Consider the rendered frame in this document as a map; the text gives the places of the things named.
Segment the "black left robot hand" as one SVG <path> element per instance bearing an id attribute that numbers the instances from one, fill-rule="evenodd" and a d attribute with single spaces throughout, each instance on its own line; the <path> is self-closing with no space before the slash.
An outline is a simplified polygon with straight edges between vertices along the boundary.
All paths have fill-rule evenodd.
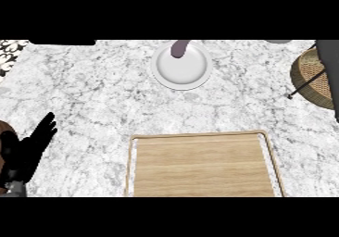
<path id="1" fill-rule="evenodd" d="M 0 156 L 4 159 L 0 172 L 0 188 L 7 188 L 13 181 L 29 182 L 43 153 L 57 131 L 54 126 L 54 114 L 48 112 L 31 136 L 25 137 L 23 140 L 19 140 L 13 131 L 0 133 Z"/>

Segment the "pale wooden tray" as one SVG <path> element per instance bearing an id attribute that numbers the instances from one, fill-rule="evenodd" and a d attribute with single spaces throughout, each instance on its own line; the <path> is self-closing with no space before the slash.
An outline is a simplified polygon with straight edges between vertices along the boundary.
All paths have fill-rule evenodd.
<path id="1" fill-rule="evenodd" d="M 125 196 L 284 196 L 262 130 L 134 135 Z"/>

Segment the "wicker basket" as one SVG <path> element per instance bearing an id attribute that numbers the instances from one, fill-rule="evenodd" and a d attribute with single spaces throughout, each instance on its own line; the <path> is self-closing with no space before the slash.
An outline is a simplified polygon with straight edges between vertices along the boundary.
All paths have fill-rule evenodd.
<path id="1" fill-rule="evenodd" d="M 292 63 L 290 78 L 295 89 L 324 69 L 317 49 L 307 50 Z M 327 73 L 299 91 L 304 98 L 317 106 L 333 109 Z"/>

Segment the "white round plate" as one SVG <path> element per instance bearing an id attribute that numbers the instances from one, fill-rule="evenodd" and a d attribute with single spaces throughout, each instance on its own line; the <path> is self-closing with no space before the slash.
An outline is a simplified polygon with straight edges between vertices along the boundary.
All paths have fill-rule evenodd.
<path id="1" fill-rule="evenodd" d="M 150 69 L 155 79 L 166 88 L 186 91 L 196 89 L 209 79 L 212 73 L 212 58 L 205 47 L 190 42 L 181 58 L 171 56 L 169 41 L 156 50 Z"/>

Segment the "purple-grey curved object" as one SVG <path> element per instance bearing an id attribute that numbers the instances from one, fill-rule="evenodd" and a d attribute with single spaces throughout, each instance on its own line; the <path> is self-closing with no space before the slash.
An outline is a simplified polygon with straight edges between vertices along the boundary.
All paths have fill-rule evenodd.
<path id="1" fill-rule="evenodd" d="M 171 56 L 174 58 L 181 58 L 186 52 L 187 44 L 190 43 L 189 40 L 177 40 L 171 46 Z"/>

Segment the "dark grey flat panel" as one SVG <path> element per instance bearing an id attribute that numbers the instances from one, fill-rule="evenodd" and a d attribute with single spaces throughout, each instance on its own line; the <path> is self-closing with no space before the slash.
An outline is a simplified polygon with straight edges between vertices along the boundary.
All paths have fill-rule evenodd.
<path id="1" fill-rule="evenodd" d="M 317 40 L 315 48 L 326 67 L 335 118 L 339 123 L 339 40 Z"/>

